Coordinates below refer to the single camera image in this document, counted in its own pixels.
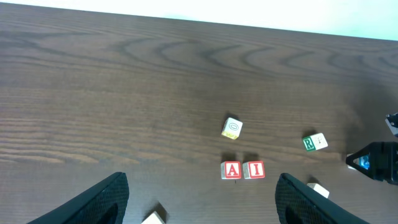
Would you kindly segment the red letter I block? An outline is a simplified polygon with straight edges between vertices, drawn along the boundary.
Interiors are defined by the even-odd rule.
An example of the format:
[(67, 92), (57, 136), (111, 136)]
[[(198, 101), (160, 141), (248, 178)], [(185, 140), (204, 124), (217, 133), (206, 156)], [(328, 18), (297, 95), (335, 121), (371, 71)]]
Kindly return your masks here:
[(243, 175), (245, 179), (263, 179), (266, 176), (264, 163), (262, 161), (245, 162)]

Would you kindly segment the red letter A block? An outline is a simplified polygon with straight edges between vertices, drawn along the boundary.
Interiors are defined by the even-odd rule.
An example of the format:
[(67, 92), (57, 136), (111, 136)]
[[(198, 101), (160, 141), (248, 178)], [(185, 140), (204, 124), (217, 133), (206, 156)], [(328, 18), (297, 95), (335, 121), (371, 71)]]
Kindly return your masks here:
[(222, 179), (240, 179), (241, 163), (239, 161), (224, 161), (220, 164)]

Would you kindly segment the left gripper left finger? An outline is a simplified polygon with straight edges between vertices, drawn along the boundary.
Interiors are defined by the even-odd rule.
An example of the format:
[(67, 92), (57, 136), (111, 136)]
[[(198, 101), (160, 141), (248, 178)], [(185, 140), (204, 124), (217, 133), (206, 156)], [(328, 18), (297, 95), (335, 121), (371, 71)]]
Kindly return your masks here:
[(29, 224), (122, 224), (128, 200), (126, 174), (115, 172)]

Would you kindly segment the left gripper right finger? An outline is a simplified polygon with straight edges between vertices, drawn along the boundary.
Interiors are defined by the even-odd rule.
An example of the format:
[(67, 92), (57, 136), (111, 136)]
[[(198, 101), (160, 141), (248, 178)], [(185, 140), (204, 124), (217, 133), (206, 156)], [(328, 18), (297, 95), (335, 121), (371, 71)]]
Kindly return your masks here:
[(282, 224), (365, 224), (288, 173), (276, 185), (275, 204)]

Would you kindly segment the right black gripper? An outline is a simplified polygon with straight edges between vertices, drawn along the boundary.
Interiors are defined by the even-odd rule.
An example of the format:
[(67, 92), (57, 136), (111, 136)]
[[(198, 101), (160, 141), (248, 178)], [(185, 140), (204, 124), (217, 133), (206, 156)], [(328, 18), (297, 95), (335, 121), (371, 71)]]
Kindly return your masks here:
[[(398, 113), (387, 114), (385, 122), (391, 133), (398, 137)], [(353, 159), (369, 154), (369, 169), (355, 164)], [(373, 180), (397, 185), (397, 142), (372, 142), (348, 156), (346, 164)]]

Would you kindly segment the blue number 2 block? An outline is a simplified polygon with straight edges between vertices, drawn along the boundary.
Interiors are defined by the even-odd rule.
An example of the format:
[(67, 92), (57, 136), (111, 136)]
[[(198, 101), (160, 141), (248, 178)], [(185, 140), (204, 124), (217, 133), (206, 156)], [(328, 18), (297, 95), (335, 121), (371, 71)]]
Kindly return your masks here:
[(368, 170), (369, 169), (369, 154), (361, 157), (356, 157), (353, 159), (353, 162), (362, 168)]

